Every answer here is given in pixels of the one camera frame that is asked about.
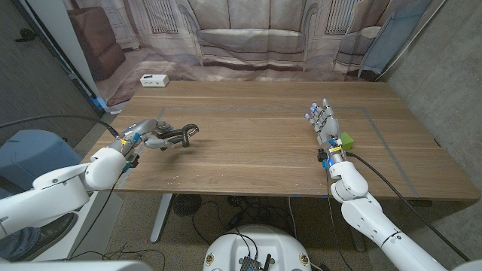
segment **wooden table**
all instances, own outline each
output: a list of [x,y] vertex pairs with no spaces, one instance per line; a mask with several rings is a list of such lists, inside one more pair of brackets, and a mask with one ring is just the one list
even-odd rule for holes
[[[116,117],[119,132],[145,118],[199,126],[191,146],[142,148],[116,190],[258,196],[326,196],[316,133],[304,118],[323,97],[340,128],[409,199],[475,200],[476,187],[385,83],[182,82],[143,88]],[[105,132],[87,157],[112,140]],[[377,199],[396,195],[355,159]]]

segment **green object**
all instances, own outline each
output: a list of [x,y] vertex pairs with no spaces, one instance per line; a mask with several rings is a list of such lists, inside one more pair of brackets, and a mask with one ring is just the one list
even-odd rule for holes
[[348,151],[352,148],[353,142],[355,142],[351,136],[349,136],[346,132],[341,133],[341,147],[344,151]]

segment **printed backdrop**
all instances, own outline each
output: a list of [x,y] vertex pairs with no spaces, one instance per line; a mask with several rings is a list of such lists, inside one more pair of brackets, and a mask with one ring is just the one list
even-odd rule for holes
[[[442,2],[64,0],[98,82],[139,51],[123,81],[142,72],[198,81],[373,79]],[[108,105],[135,92],[125,85],[105,94]]]

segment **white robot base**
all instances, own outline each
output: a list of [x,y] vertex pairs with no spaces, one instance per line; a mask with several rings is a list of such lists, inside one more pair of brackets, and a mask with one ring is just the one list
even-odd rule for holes
[[[260,268],[269,271],[311,270],[307,250],[284,231],[260,224],[241,226],[238,231],[255,242],[258,252],[250,239],[244,237],[248,244],[246,245],[236,229],[230,230],[209,247],[204,258],[203,271],[257,271]],[[271,260],[268,261],[268,269],[265,265],[269,254]]]

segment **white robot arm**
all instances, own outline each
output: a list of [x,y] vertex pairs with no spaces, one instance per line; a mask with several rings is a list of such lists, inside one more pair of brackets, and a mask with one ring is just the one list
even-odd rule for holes
[[161,120],[147,119],[124,130],[107,148],[101,148],[90,163],[69,166],[46,173],[33,182],[33,190],[0,199],[0,239],[24,227],[41,227],[89,201],[88,191],[111,188],[124,169],[135,167],[139,156],[135,147],[171,147],[199,131],[188,124],[173,130]]
[[377,244],[401,271],[446,270],[383,214],[380,204],[368,192],[365,178],[346,160],[338,122],[326,99],[322,107],[313,104],[311,116],[305,117],[318,134],[324,167],[336,181],[330,187],[331,194],[342,203],[345,221]]

